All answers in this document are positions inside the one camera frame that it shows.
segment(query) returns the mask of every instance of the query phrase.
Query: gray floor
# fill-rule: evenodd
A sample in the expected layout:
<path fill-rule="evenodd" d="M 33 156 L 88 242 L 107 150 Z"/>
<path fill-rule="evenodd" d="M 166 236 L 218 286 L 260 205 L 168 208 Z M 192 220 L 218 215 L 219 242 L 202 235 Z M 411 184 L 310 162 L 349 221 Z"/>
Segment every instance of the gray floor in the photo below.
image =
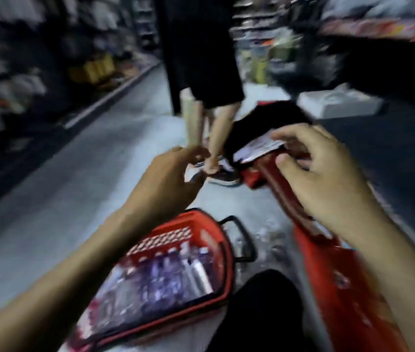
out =
<path fill-rule="evenodd" d="M 254 106 L 254 94 L 247 91 L 246 102 Z M 160 66 L 0 201 L 0 308 L 84 242 L 125 201 L 155 155 L 184 144 L 184 123 L 170 111 Z M 266 187 L 207 184 L 193 206 L 216 219 L 236 215 L 251 232 L 268 218 L 291 226 Z M 215 324 L 203 331 L 214 330 Z M 179 333 L 190 337 L 164 339 L 152 350 L 179 351 L 180 339 L 190 341 L 185 350 L 195 350 L 196 329 Z"/>

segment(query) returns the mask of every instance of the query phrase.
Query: store aisle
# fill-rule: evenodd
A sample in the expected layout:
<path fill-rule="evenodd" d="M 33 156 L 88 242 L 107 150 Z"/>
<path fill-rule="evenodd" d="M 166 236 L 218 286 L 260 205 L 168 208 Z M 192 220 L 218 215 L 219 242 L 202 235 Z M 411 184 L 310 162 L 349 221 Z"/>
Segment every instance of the store aisle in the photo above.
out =
<path fill-rule="evenodd" d="M 0 308 L 121 206 L 155 155 L 184 144 L 184 122 L 170 112 L 158 67 L 0 201 Z M 216 219 L 237 215 L 252 232 L 271 217 L 290 225 L 268 188 L 207 184 L 193 206 Z"/>

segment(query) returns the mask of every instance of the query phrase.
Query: left hand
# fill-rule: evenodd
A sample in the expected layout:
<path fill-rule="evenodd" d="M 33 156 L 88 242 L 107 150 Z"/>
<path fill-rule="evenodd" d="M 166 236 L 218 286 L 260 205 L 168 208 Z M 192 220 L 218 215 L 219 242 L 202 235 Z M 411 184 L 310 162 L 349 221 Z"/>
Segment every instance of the left hand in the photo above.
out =
<path fill-rule="evenodd" d="M 195 164 L 199 157 L 209 158 L 210 153 L 199 146 L 175 147 L 155 157 L 120 211 L 153 228 L 183 212 L 206 179 L 201 171 L 193 182 L 184 181 L 188 164 Z"/>

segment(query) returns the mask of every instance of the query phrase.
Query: forearm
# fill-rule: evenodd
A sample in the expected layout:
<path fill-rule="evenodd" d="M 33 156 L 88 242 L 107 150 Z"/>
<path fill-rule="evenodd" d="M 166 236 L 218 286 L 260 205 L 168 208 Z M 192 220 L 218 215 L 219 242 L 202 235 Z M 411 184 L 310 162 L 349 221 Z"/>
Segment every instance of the forearm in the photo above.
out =
<path fill-rule="evenodd" d="M 140 221 L 122 222 L 117 213 L 109 217 L 75 253 L 0 312 L 0 352 L 58 350 L 118 258 L 146 229 Z"/>
<path fill-rule="evenodd" d="M 357 248 L 377 277 L 406 342 L 415 352 L 415 248 L 390 219 L 376 219 L 362 228 L 367 230 L 363 235 L 367 236 L 366 242 L 360 242 Z"/>

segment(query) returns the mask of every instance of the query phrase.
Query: basket handle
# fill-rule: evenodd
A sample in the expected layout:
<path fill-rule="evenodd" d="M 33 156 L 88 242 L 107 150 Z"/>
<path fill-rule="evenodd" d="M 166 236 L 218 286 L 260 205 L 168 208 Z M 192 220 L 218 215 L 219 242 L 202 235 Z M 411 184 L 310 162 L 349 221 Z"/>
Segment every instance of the basket handle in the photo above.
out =
<path fill-rule="evenodd" d="M 253 243 L 253 240 L 251 239 L 250 234 L 248 233 L 244 225 L 236 216 L 233 215 L 228 216 L 223 220 L 219 221 L 219 225 L 223 226 L 227 222 L 233 222 L 237 226 L 238 230 L 245 239 L 246 245 L 248 246 L 248 251 L 250 252 L 250 256 L 235 257 L 235 263 L 254 262 L 258 258 L 258 251 L 256 249 L 255 244 Z"/>

